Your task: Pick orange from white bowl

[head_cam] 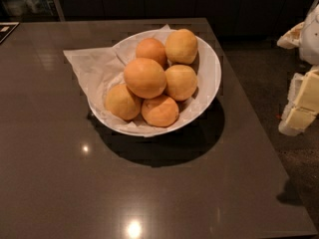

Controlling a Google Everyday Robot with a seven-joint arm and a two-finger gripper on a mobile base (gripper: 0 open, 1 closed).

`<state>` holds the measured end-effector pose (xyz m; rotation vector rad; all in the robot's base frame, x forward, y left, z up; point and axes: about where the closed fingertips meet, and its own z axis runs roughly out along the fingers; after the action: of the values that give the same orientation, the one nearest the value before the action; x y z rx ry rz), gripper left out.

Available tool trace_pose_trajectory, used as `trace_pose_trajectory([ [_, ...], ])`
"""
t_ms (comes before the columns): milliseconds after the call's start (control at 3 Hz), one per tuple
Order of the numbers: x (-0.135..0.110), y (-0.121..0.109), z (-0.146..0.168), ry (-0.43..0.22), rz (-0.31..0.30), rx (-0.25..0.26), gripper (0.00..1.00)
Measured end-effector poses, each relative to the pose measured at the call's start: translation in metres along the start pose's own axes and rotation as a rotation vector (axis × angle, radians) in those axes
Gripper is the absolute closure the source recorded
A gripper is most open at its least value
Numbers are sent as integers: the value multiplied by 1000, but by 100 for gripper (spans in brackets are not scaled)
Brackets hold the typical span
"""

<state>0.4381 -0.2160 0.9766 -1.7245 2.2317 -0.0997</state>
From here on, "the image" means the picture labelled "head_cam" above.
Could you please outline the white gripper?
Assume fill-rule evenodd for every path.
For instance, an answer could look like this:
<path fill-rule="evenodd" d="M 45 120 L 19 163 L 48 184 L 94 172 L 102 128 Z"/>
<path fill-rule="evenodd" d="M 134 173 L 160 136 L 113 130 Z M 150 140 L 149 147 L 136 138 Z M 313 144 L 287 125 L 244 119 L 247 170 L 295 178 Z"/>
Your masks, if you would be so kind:
<path fill-rule="evenodd" d="M 319 64 L 319 5 L 301 22 L 287 31 L 277 41 L 284 49 L 299 47 L 300 59 Z M 319 115 L 319 69 L 312 68 L 305 75 L 296 73 L 289 86 L 288 104 L 281 116 L 278 130 L 295 136 L 315 121 Z"/>

